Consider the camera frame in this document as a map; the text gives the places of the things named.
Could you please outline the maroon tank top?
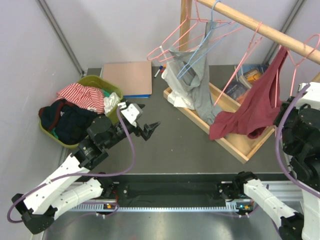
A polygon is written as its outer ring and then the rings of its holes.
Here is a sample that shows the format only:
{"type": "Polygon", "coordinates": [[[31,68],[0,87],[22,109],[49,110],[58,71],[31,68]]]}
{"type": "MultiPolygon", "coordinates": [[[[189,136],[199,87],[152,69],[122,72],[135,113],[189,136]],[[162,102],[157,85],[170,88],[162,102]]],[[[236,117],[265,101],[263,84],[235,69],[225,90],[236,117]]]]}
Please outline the maroon tank top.
{"type": "Polygon", "coordinates": [[[209,127],[211,141],[229,133],[258,138],[267,127],[274,125],[280,112],[280,85],[277,74],[288,56],[288,49],[281,47],[263,75],[254,82],[236,112],[221,111],[209,127]]]}

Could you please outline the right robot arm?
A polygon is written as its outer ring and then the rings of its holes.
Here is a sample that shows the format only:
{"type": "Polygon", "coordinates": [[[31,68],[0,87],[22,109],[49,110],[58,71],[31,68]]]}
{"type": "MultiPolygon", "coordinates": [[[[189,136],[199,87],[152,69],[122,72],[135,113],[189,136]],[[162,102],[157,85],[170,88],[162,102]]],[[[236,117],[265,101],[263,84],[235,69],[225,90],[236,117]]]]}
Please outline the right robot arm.
{"type": "Polygon", "coordinates": [[[274,121],[275,154],[287,179],[302,193],[298,212],[279,200],[252,172],[232,181],[239,198],[249,197],[263,209],[283,240],[320,238],[320,84],[302,83],[296,96],[283,102],[274,121]]]}

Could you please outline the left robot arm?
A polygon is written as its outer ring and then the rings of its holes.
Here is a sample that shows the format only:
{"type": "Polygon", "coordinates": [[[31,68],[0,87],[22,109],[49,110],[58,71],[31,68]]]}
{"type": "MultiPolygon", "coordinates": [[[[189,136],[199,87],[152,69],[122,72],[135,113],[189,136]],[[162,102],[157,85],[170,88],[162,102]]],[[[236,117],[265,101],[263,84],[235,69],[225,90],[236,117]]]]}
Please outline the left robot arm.
{"type": "Polygon", "coordinates": [[[108,199],[115,194],[112,177],[126,173],[91,173],[109,155],[108,150],[123,139],[129,141],[132,156],[136,157],[130,137],[134,134],[149,140],[159,121],[140,127],[143,104],[120,102],[117,123],[107,116],[96,117],[87,128],[88,137],[66,157],[64,162],[40,185],[25,194],[17,193],[10,210],[16,209],[20,222],[33,234],[47,230],[61,215],[78,205],[97,198],[108,199]]]}

